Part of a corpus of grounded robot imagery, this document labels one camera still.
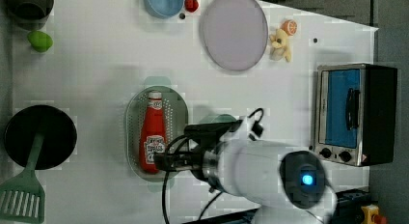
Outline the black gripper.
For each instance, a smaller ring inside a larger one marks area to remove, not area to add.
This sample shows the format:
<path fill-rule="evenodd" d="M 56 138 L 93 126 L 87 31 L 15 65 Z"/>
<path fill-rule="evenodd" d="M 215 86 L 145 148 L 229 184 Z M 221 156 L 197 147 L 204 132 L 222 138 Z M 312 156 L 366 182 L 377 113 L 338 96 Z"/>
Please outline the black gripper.
<path fill-rule="evenodd" d="M 164 153 L 153 155 L 154 165 L 165 172 L 190 171 L 196 179 L 207 181 L 205 154 L 218 147 L 223 135 L 236 132 L 241 123 L 238 120 L 186 126 L 183 134 L 172 140 Z"/>

